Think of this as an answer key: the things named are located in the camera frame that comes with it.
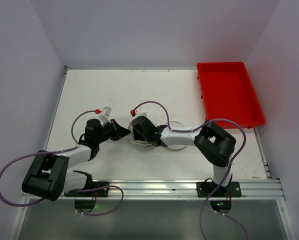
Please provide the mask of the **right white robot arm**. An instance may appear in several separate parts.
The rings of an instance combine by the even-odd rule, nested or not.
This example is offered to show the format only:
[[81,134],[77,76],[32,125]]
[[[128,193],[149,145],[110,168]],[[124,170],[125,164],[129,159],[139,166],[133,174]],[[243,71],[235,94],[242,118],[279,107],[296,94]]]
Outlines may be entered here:
[[139,116],[131,122],[137,140],[154,147],[193,146],[213,165],[212,190],[217,196],[230,191],[232,174],[228,171],[236,139],[217,125],[210,122],[200,130],[186,128],[170,130],[167,125],[155,126],[147,117]]

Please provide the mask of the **white mesh laundry bag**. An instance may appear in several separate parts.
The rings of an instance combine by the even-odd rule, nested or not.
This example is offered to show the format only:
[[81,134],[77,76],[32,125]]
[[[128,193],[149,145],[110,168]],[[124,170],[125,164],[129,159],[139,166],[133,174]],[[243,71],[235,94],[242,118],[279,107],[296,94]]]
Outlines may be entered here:
[[[147,141],[143,140],[136,140],[134,137],[134,128],[132,126],[132,122],[130,122],[128,129],[131,131],[131,133],[128,135],[129,141],[132,146],[134,146],[137,150],[146,152],[151,151],[155,148],[152,144],[150,144]],[[181,135],[179,132],[172,133],[169,130],[169,134],[163,134],[162,135],[162,142],[166,144],[166,147],[170,151],[181,151],[182,149],[187,147],[188,138],[185,137],[185,139],[182,139],[183,135]]]

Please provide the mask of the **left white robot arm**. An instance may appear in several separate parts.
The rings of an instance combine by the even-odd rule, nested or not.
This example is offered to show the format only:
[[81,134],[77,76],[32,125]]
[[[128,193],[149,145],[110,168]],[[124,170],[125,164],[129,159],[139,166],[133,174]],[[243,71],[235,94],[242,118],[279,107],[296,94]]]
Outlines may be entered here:
[[120,126],[114,119],[104,124],[95,118],[88,120],[84,134],[74,149],[60,153],[40,151],[36,154],[22,182],[22,191],[50,201],[57,200],[63,192],[89,196],[94,189],[92,175],[68,169],[93,160],[101,143],[118,141],[130,133],[129,129]]

